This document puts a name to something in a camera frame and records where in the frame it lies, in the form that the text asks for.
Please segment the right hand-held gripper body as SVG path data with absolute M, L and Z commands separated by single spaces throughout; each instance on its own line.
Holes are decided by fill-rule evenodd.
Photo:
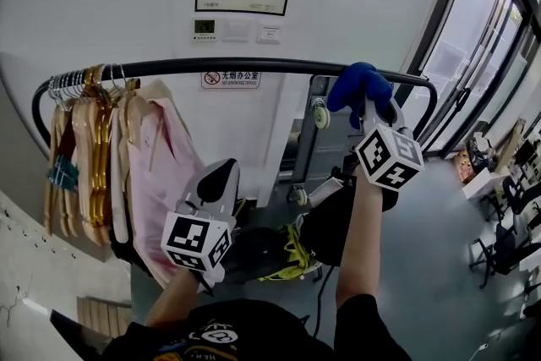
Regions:
M 370 183 L 398 192 L 424 170 L 420 145 L 401 114 L 392 125 L 378 114 L 358 120 L 362 139 L 354 152 Z

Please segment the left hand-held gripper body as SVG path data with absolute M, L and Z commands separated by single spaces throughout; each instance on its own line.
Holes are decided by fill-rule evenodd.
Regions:
M 213 211 L 180 200 L 175 211 L 167 213 L 161 237 L 161 250 L 176 267 L 198 272 L 206 282 L 225 278 L 221 264 L 232 247 L 236 218 L 225 205 Z

